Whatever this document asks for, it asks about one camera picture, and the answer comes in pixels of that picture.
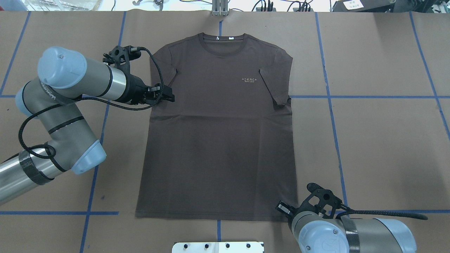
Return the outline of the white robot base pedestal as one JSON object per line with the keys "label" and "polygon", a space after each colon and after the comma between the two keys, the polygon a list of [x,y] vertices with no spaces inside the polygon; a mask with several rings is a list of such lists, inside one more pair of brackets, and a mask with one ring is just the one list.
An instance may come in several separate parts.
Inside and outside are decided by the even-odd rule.
{"label": "white robot base pedestal", "polygon": [[263,242],[179,242],[172,247],[172,253],[264,253]]}

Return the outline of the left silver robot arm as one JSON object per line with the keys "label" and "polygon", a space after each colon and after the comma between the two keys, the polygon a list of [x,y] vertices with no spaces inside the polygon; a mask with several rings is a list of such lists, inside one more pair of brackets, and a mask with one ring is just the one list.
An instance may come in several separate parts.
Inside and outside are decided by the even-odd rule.
{"label": "left silver robot arm", "polygon": [[104,162],[106,152],[77,102],[92,100],[140,111],[163,100],[175,101],[151,53],[159,83],[145,85],[131,74],[130,62],[140,58],[142,51],[148,50],[118,45],[101,62],[59,46],[43,52],[38,76],[15,96],[17,108],[27,119],[18,130],[22,151],[1,163],[2,205],[66,171],[79,175]]}

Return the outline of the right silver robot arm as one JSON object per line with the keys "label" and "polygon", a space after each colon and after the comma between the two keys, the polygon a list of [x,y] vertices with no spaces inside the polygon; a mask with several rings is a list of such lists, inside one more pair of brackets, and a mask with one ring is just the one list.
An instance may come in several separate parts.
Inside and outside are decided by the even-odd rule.
{"label": "right silver robot arm", "polygon": [[302,253],[416,253],[408,226],[396,219],[325,219],[302,211],[288,221]]}

